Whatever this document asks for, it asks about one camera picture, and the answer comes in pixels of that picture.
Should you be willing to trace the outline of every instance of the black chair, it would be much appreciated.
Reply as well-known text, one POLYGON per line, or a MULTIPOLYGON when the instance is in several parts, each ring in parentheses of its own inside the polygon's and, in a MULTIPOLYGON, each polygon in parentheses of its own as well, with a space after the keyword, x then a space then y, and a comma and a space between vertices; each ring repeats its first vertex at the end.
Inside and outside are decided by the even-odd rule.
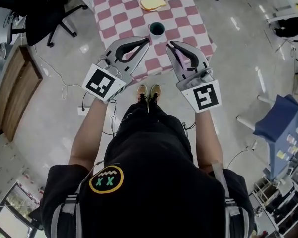
POLYGON ((77 36, 77 33, 71 32, 62 20, 81 8, 86 10, 88 6, 80 5, 65 12, 64 0, 46 0, 44 4, 27 14, 25 28, 13 29, 12 24, 10 25, 8 44, 12 41, 12 34, 26 33, 27 43, 30 46, 33 46, 50 34, 47 46, 51 48, 54 46, 51 40, 58 25, 62 26, 74 38, 77 36))

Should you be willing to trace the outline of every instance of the bread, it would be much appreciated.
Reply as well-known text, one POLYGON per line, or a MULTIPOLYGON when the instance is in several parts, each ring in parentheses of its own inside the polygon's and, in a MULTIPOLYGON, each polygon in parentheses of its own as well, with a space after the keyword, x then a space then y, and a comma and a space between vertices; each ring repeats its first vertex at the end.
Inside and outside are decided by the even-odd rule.
POLYGON ((145 10, 154 10, 167 5, 164 0, 141 0, 140 3, 145 10))

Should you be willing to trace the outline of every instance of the white tile floor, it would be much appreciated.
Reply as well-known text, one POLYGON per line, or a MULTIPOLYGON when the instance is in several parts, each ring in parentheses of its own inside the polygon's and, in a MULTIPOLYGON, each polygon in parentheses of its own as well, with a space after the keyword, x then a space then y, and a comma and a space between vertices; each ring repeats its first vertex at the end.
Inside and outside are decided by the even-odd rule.
MULTIPOLYGON (((276 94, 289 94, 293 84, 294 58, 290 56, 289 43, 275 53, 283 39, 274 36, 265 21, 262 9, 267 13, 271 11, 267 0, 194 1, 209 35, 217 45, 210 66, 220 82, 223 105, 213 109, 212 115, 226 166, 255 139, 249 129, 236 121, 236 116, 247 112, 256 121, 268 111, 269 107, 256 99, 262 93, 258 71, 264 79, 266 96, 274 99, 276 94)), ((79 0, 73 0, 70 4, 79 4, 79 0)), ((72 14, 67 22, 75 25, 78 33, 76 38, 59 28, 54 35, 53 48, 46 46, 45 38, 36 45, 36 49, 62 75, 66 84, 81 84, 90 65, 97 62, 104 48, 90 10, 72 14), (89 45, 89 51, 83 54, 79 48, 85 44, 89 45)), ((44 80, 24 112, 14 141, 33 168, 46 178, 50 166, 67 163, 73 139, 84 119, 77 115, 84 91, 76 86, 69 87, 67 98, 63 100, 59 76, 35 55, 33 48, 32 51, 44 80)), ((176 89, 173 72, 150 77, 142 83, 148 87, 160 84, 163 89, 159 103, 161 107, 187 125, 193 123, 194 112, 176 89)), ((117 125, 128 106, 135 102, 137 86, 130 86, 118 96, 117 125)), ((87 95, 84 104, 88 106, 91 102, 92 97, 87 95)), ((113 104, 110 104, 104 129, 106 132, 110 131, 109 119, 113 108, 113 104)), ((103 159, 111 139, 111 136, 103 135, 98 160, 103 159)), ((194 130, 189 131, 189 139, 192 152, 195 153, 194 130)), ((267 156, 266 144, 262 140, 256 152, 267 156)), ((264 165, 250 152, 242 153, 230 165, 230 169, 245 177, 249 190, 262 176, 263 168, 264 165)))

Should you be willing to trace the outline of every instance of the pink checkered tablecloth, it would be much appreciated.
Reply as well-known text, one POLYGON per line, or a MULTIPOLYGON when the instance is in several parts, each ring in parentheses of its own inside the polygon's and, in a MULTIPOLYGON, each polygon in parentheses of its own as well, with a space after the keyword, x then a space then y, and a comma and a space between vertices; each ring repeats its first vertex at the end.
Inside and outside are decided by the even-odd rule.
POLYGON ((165 26, 162 37, 157 40, 150 38, 147 53, 132 73, 134 83, 172 69, 166 53, 166 44, 170 40, 197 47, 208 60, 216 49, 193 0, 165 1, 167 6, 159 11, 144 11, 138 0, 94 0, 95 19, 105 48, 115 40, 130 36, 150 38, 148 26, 154 22, 165 26))

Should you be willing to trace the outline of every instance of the embroidered patch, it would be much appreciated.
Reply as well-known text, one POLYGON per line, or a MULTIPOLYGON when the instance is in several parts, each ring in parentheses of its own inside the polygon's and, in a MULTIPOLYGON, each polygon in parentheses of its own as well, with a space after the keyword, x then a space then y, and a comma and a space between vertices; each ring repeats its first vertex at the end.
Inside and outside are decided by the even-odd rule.
POLYGON ((124 173, 118 166, 107 166, 89 180, 92 191, 98 194, 112 193, 120 188, 124 173))

